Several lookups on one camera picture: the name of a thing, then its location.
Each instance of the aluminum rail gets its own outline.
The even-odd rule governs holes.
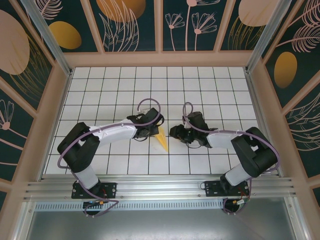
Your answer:
[[[98,175],[98,177],[101,182],[117,183],[116,199],[126,201],[208,199],[205,191],[200,188],[201,183],[220,180],[220,175]],[[71,198],[74,182],[72,175],[43,175],[40,182],[29,182],[24,200],[25,202],[77,201]],[[289,177],[264,175],[252,180],[252,198],[295,195]]]

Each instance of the perforated metal strip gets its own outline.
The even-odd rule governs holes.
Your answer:
[[[160,200],[160,201],[121,201],[113,211],[135,210],[191,210],[191,209],[221,209],[222,199],[202,200]],[[95,206],[88,211],[105,210],[111,206]],[[35,212],[76,212],[83,210],[83,202],[37,202]]]

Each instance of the yellow cone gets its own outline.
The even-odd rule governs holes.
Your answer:
[[[155,137],[161,143],[165,151],[168,152],[168,144],[167,144],[165,130],[161,126],[158,127],[158,130],[159,130],[159,134],[155,135]]]

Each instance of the enclosure wall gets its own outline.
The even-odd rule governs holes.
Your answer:
[[[14,1],[0,3],[0,239],[35,181],[66,75]]]
[[[319,16],[319,1],[297,1],[251,73],[283,173],[293,179],[314,236],[320,236]]]
[[[279,0],[55,2],[37,6],[71,67],[244,67]]]

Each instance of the white grid floor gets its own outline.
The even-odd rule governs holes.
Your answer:
[[[77,67],[44,173],[70,173],[57,167],[57,146],[76,123],[118,122],[136,115],[137,104],[150,97],[161,104],[169,153],[154,137],[114,142],[96,152],[91,163],[96,174],[223,174],[237,165],[234,151],[187,148],[169,137],[170,128],[182,123],[184,102],[203,113],[209,128],[258,126],[241,67]]]

